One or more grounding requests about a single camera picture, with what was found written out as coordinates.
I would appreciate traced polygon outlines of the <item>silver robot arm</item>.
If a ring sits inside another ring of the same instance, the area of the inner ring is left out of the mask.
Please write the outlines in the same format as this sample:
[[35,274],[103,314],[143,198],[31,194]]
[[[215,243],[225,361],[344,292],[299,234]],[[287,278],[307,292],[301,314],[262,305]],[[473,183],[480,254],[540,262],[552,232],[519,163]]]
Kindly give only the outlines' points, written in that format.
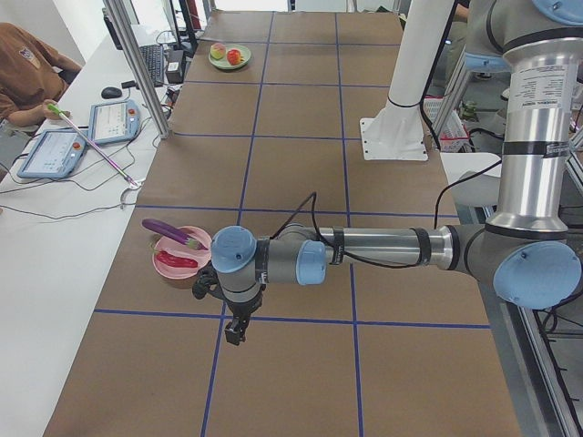
[[496,213],[483,225],[431,229],[304,227],[285,222],[268,238],[220,230],[211,243],[215,295],[232,312],[239,344],[268,283],[319,284],[344,260],[389,269],[436,265],[465,273],[519,307],[559,304],[582,267],[558,215],[570,150],[573,88],[582,59],[579,1],[474,1],[465,51],[474,70],[511,73]]

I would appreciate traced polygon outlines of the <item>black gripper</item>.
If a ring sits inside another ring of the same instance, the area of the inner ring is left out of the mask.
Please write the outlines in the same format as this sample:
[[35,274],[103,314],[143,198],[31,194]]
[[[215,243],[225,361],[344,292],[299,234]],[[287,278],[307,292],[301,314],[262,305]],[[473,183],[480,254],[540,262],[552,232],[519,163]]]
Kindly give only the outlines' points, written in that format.
[[245,302],[227,300],[227,305],[232,313],[232,320],[225,326],[224,334],[229,344],[239,346],[246,341],[246,330],[251,320],[251,314],[258,310],[261,304],[261,290],[253,298]]

